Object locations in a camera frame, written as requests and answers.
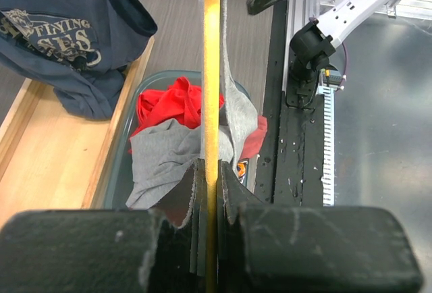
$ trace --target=wooden floor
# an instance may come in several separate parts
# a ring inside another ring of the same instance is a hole
[[[161,70],[201,70],[202,34],[198,0],[141,0],[158,24],[146,76]],[[227,45],[232,74],[248,91],[259,112],[263,106],[271,9],[257,16],[246,12],[246,0],[228,0]],[[0,65],[0,122],[23,77]]]

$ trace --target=navy blue t-shirt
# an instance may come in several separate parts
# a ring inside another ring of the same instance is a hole
[[[0,0],[0,63],[54,86],[68,112],[107,119],[121,69],[156,31],[139,0]]]

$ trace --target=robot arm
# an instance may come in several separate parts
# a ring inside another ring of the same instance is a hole
[[[317,71],[329,63],[329,56],[345,38],[375,10],[391,0],[344,0],[318,20],[307,24],[291,40],[298,67]]]

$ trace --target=yellow strip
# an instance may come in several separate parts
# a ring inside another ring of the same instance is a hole
[[[204,0],[204,133],[207,180],[206,291],[217,291],[217,162],[219,157],[220,0]]]

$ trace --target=plastic bin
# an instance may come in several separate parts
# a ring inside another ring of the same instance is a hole
[[[168,86],[172,85],[180,76],[187,77],[193,85],[201,85],[200,72],[167,70],[164,72],[158,72],[157,74],[146,78],[136,89],[132,98],[132,104],[130,105],[126,116],[125,125],[123,130],[121,130],[117,153],[114,156],[113,167],[108,178],[107,191],[103,202],[104,209],[127,209],[126,201],[134,187],[132,176],[132,155],[129,152],[129,138],[138,127],[138,119],[136,117],[136,101],[138,95],[146,89],[166,90]],[[236,86],[241,92],[249,97],[242,85],[236,82]]]

